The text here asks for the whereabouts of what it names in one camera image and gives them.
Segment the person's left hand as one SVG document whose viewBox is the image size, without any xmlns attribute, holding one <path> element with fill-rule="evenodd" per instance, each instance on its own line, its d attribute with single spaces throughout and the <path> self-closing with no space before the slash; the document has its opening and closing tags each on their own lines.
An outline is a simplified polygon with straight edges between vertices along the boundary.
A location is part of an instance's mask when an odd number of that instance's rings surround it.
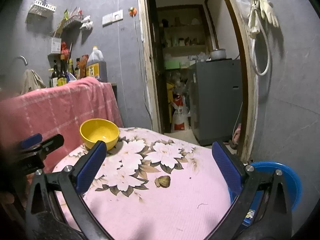
<svg viewBox="0 0 320 240">
<path fill-rule="evenodd" d="M 10 153 L 1 147 L 1 202 L 13 204 L 17 200 L 26 207 L 30 183 L 27 176 L 22 176 L 18 170 L 11 169 L 9 161 Z"/>
</svg>

